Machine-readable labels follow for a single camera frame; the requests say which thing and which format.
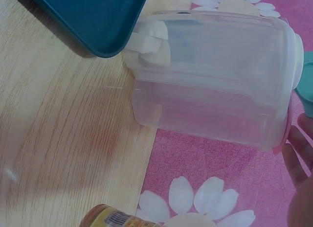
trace white container lid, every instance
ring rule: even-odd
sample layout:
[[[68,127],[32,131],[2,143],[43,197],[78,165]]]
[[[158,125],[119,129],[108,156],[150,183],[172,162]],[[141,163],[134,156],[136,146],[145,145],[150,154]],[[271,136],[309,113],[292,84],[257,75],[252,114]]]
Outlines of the white container lid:
[[[303,64],[304,64],[304,48],[301,37],[283,20],[273,19],[285,31],[286,54],[285,54],[285,75],[280,101],[277,103],[278,110],[273,121],[272,128],[268,131],[266,140],[260,149],[262,151],[270,151],[272,148],[281,144],[285,130],[286,117],[288,115],[288,105],[290,103],[291,92],[295,89],[300,81]]]

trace wooden table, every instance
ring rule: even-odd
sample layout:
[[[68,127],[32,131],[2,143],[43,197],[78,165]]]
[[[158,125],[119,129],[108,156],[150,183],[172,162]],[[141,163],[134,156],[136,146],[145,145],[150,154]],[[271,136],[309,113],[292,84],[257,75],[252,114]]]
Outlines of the wooden table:
[[[134,213],[156,130],[134,120],[123,53],[89,57],[31,0],[0,0],[0,44],[0,227],[77,227],[101,203]]]

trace teal lid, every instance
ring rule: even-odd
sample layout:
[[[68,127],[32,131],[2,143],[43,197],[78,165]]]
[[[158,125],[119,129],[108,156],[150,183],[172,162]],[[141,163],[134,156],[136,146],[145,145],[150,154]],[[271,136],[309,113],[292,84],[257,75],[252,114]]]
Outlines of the teal lid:
[[[313,52],[304,53],[304,66],[300,82],[295,89],[305,114],[313,118]]]
[[[94,55],[109,58],[127,44],[146,0],[35,0]]]

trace barcode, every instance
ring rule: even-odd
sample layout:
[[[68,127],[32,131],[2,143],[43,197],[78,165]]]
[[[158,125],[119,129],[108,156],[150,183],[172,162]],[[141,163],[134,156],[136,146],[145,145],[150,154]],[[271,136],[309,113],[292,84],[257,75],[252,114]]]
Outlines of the barcode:
[[[123,227],[130,217],[130,215],[126,215],[123,212],[114,211],[104,220],[104,222],[112,227]]]

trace white flower pattern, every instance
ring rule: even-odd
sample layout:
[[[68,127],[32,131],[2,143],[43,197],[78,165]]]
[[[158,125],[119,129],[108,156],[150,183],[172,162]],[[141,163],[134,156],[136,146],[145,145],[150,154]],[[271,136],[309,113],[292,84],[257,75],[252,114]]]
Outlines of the white flower pattern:
[[[273,4],[261,2],[261,0],[193,0],[193,3],[198,5],[193,10],[233,12],[275,18],[281,16],[275,11]]]
[[[235,208],[239,194],[234,189],[224,191],[224,181],[211,177],[194,194],[190,182],[185,177],[173,179],[169,190],[169,206],[159,195],[145,190],[139,198],[136,216],[155,223],[171,223],[169,207],[182,216],[192,206],[197,210],[194,215],[205,216],[211,227],[249,227],[255,220],[253,210],[244,210],[228,216]]]

